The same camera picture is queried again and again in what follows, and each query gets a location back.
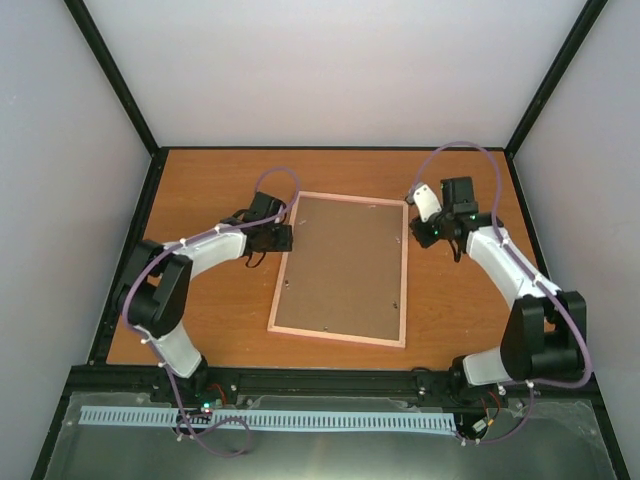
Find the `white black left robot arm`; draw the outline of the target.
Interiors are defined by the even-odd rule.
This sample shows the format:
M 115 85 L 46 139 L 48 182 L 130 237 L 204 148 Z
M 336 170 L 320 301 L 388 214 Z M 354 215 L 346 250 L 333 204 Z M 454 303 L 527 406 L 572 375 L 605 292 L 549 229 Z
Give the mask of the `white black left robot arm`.
M 229 261 L 256 254 L 290 252 L 293 229 L 286 223 L 291 206 L 256 192 L 250 206 L 213 228 L 187 239 L 158 243 L 142 240 L 134 248 L 112 297 L 124 324 L 174 376 L 172 388 L 186 402 L 208 390 L 208 362 L 190 339 L 183 316 L 191 281 Z

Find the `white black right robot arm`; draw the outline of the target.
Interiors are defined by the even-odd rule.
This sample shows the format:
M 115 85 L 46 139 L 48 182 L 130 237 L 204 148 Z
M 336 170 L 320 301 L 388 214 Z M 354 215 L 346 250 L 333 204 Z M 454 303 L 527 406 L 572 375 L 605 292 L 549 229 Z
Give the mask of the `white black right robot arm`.
M 456 358 L 451 388 L 460 393 L 525 383 L 577 389 L 593 374 L 586 346 L 586 301 L 545 277 L 519 250 L 495 211 L 480 212 L 469 177 L 418 183 L 408 194 L 417 216 L 410 230 L 421 247 L 445 241 L 456 261 L 468 256 L 510 309 L 499 346 Z

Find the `pink picture frame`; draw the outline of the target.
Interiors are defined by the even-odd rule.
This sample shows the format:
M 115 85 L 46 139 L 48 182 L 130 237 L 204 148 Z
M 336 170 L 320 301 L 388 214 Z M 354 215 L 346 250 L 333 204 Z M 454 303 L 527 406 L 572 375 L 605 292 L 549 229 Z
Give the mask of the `pink picture frame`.
M 303 192 L 267 324 L 272 333 L 406 345 L 408 207 L 401 200 Z

